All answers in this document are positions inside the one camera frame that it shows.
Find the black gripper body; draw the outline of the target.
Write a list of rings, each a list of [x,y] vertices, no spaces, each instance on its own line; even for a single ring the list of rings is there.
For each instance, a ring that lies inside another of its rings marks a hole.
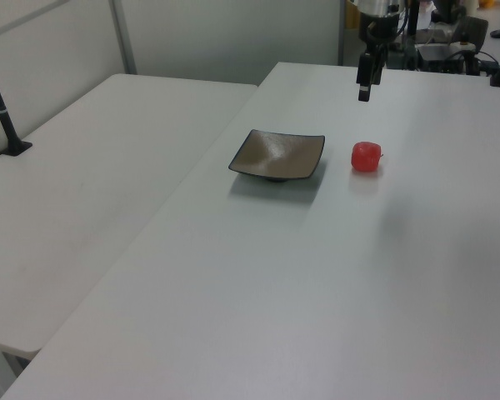
[[[365,43],[365,53],[375,54],[382,45],[394,41],[398,35],[399,15],[375,17],[360,14],[360,39]]]

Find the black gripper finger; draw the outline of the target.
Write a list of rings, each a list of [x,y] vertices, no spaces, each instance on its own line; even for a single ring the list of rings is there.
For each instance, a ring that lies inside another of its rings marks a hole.
[[[386,65],[388,58],[387,49],[379,49],[378,53],[375,55],[374,68],[372,72],[372,84],[379,85],[382,78],[383,68]]]
[[[373,56],[370,53],[360,55],[357,67],[357,80],[359,86],[358,100],[368,102],[372,86]]]

